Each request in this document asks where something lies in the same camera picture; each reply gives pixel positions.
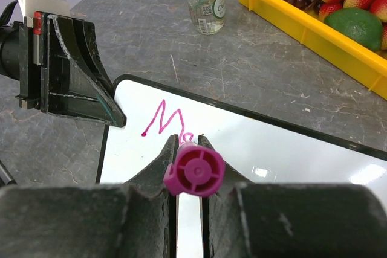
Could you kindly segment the magenta marker cap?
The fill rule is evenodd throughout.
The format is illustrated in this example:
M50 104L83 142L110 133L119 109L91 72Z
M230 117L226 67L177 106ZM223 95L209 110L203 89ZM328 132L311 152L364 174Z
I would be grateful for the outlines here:
M221 187L225 169L225 162L217 151L186 142L178 148L174 162L168 165L163 182L173 196L187 193L206 198Z

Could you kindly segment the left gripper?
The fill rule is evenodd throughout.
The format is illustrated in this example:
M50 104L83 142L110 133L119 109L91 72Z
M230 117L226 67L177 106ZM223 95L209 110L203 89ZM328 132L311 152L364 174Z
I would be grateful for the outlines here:
M47 95L45 14L36 11L19 25L19 94L22 109L37 109L65 118L118 128L126 116L114 101L110 78L100 60L95 26L79 18L48 15L59 49L70 64L66 94Z

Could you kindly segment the small whiteboard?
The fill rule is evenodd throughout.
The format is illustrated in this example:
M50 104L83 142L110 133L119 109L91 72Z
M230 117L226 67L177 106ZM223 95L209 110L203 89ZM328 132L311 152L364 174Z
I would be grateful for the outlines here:
M386 153L124 75L97 182L130 182L126 257L385 257Z

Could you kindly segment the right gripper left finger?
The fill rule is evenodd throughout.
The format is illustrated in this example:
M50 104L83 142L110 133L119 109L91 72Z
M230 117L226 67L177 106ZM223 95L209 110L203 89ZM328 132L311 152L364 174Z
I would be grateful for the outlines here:
M123 184L1 189L2 257L175 257L177 201L163 184L177 153L159 155Z

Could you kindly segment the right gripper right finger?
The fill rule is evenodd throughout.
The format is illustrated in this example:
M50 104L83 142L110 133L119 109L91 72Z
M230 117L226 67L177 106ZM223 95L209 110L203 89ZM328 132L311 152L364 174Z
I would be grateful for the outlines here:
M386 153L299 134L200 137L226 172L205 257L385 257Z

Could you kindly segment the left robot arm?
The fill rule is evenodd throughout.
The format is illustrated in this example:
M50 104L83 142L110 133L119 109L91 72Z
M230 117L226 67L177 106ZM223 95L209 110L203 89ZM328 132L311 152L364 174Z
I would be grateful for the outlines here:
M126 116L100 60L94 24L40 11L11 23L16 4L1 15L1 75L19 81L19 106L123 127Z

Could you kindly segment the white marker pen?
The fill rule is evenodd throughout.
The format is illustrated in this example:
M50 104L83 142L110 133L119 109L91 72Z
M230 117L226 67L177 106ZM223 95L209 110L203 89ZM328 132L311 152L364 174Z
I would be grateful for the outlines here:
M182 144L180 145L181 147L189 147L189 146L196 146L197 143L193 139L193 136L189 136L187 139L184 139Z

